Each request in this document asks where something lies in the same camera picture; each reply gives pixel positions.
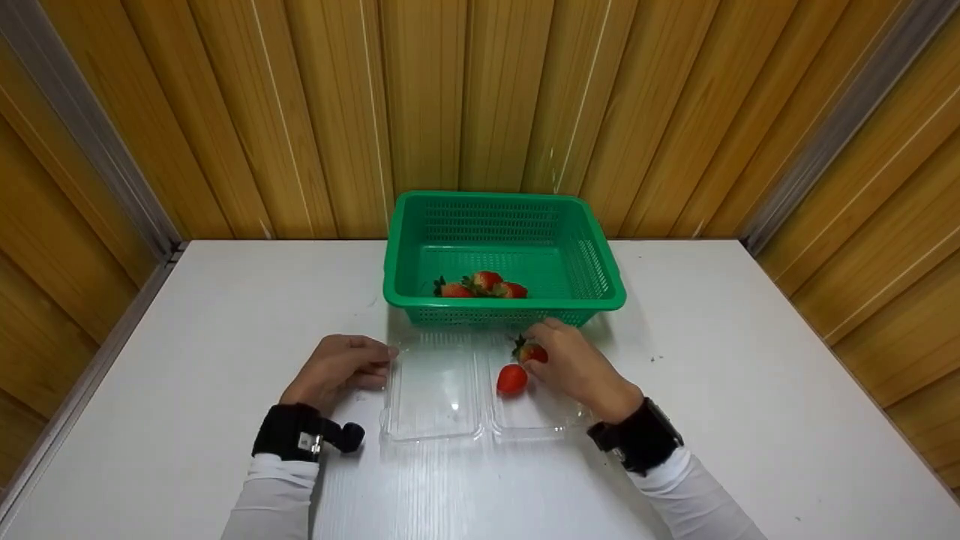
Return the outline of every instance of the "clear plastic container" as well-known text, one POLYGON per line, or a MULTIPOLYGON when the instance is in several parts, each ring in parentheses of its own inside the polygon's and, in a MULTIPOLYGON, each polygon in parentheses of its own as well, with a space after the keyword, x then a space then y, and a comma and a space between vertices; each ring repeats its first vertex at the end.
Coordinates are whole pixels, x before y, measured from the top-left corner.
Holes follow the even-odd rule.
POLYGON ((474 337, 481 383, 486 386, 491 410, 490 427, 499 438, 542 439, 564 435, 572 427, 592 423, 589 412, 567 396, 554 392, 546 384, 531 376, 526 389, 515 396, 501 396, 496 392, 496 378, 500 369, 513 362, 516 346, 512 337, 487 334, 474 337))
POLYGON ((393 442, 480 434, 476 360, 466 332, 406 331, 392 339, 400 350, 380 417, 393 442))
POLYGON ((500 368, 512 361, 504 333, 428 331, 389 338, 400 349, 387 384, 381 433, 390 443, 435 439, 543 439, 591 423, 577 403, 531 377, 516 396, 496 393, 500 368))

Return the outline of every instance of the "wooden wall panel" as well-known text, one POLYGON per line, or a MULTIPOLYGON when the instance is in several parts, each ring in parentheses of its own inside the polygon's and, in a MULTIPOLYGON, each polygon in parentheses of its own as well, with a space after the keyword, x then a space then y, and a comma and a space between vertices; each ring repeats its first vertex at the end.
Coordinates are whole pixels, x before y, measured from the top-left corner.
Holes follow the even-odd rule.
POLYGON ((142 285, 156 266, 150 250, 5 40, 0 40, 0 73, 0 114, 127 275, 142 285))
POLYGON ((190 6, 276 234, 336 237, 282 4, 190 6))
MULTIPOLYGON (((902 10, 892 2, 886 6, 893 15, 902 10)), ((855 24, 848 22, 855 12, 870 15, 851 0, 822 55, 844 50, 831 44, 838 31, 857 35, 855 24)), ((889 20, 881 22, 877 13, 874 17, 869 26, 889 26, 889 20)), ((813 330, 951 487, 960 484, 954 470, 960 464, 958 47, 960 17, 954 16, 759 257, 813 330)), ((794 97, 805 93, 818 62, 808 69, 794 97)), ((803 109, 794 108, 793 99, 784 108, 790 114, 803 109)), ((772 133, 809 122, 790 118, 782 113, 772 133)), ((746 177, 755 174, 751 167, 760 163, 764 145, 790 140, 803 137, 774 133, 761 144, 738 180, 738 185, 746 180, 744 185, 755 186, 751 197, 761 191, 756 189, 760 179, 746 177)), ((756 170, 778 170, 773 164, 785 166, 794 154, 790 150, 762 157, 767 165, 756 170)), ((713 227, 721 221, 725 228, 740 226, 734 224, 739 219, 735 215, 749 213, 744 210, 750 197, 734 198, 740 210, 724 215, 721 208, 708 232, 717 231, 713 227)), ((730 201, 728 196, 724 205, 730 201)))
POLYGON ((46 418, 97 352, 97 344, 0 253, 0 392, 46 418))
POLYGON ((721 3, 657 154, 620 226, 621 236, 670 233, 794 4, 721 3))
POLYGON ((777 179, 908 4, 906 0, 850 0, 703 235, 731 237, 743 232, 777 179))
POLYGON ((237 238, 274 236, 186 0, 124 0, 183 134, 237 238))
POLYGON ((43 419, 0 390, 0 486, 10 481, 43 425, 43 419))
POLYGON ((577 195, 607 111, 636 0, 558 0, 522 190, 577 195))
POLYGON ((960 126, 960 17, 953 17, 763 250, 792 295, 960 126))
POLYGON ((957 209, 960 131, 793 295, 797 309, 836 343, 960 248, 957 209))
POLYGON ((615 236, 647 172, 718 0, 640 2, 580 196, 615 236))
POLYGON ((960 487, 960 371, 889 409, 890 419, 951 488, 960 487))
POLYGON ((695 236, 704 230, 846 7, 845 0, 797 3, 671 236, 695 236))
POLYGON ((520 191, 553 0, 471 2, 460 188, 520 191))
POLYGON ((394 182, 377 5, 293 0, 287 9, 340 236, 382 238, 394 182))
POLYGON ((881 406, 960 367, 960 255, 954 254, 833 347, 881 406))
POLYGON ((180 234, 231 238, 120 0, 41 4, 180 234))
POLYGON ((456 189, 467 0, 383 0, 394 189, 456 189))
POLYGON ((102 342, 135 285, 3 120, 0 170, 0 250, 102 342))

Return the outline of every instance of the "hand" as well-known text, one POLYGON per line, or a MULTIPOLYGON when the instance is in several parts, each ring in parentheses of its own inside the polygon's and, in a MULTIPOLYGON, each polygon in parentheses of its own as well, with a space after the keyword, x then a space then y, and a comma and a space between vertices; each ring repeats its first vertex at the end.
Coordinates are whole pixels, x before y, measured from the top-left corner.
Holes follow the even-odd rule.
POLYGON ((524 336, 536 339, 549 360, 529 360, 523 367, 548 386, 589 407, 604 422, 619 424, 643 403, 639 387, 617 373, 579 330, 546 318, 524 336))
POLYGON ((328 417, 347 389, 383 388, 396 353, 396 348, 366 335, 328 335, 287 386, 280 403, 310 405, 328 417))

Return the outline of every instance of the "white table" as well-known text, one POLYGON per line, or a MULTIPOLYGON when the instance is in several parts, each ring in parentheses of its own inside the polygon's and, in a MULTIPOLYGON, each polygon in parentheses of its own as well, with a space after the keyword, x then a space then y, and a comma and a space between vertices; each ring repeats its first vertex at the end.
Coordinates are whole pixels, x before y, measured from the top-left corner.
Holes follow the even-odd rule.
MULTIPOLYGON (((217 538, 263 414, 326 333, 383 338, 384 243, 193 242, 8 522, 5 539, 217 538)), ((960 537, 960 507, 734 241, 614 242, 603 349, 771 538, 960 537)), ((338 419, 317 538, 666 538, 571 442, 380 448, 338 419)))

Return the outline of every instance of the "strawberry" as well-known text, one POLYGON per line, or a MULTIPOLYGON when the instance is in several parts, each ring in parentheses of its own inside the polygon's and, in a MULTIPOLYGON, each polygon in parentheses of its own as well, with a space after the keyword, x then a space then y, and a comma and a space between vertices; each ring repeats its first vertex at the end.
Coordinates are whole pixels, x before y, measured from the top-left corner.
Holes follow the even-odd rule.
POLYGON ((473 291, 460 283, 448 283, 444 280, 443 276, 440 276, 433 284, 434 296, 441 296, 443 298, 473 298, 473 291))
POLYGON ((519 283, 501 282, 493 288, 493 296, 500 298, 526 298, 527 288, 519 283))
POLYGON ((519 394, 527 386, 527 372, 517 364, 507 364, 496 378, 496 391, 500 394, 519 394))
POLYGON ((493 293, 493 288, 502 282, 503 278, 490 270, 474 272, 472 276, 464 276, 464 285, 482 295, 493 293))
POLYGON ((516 361, 527 362, 530 360, 536 360, 537 362, 546 362, 547 353, 541 345, 537 343, 531 343, 521 336, 516 341, 516 348, 514 349, 513 355, 516 358, 516 361))

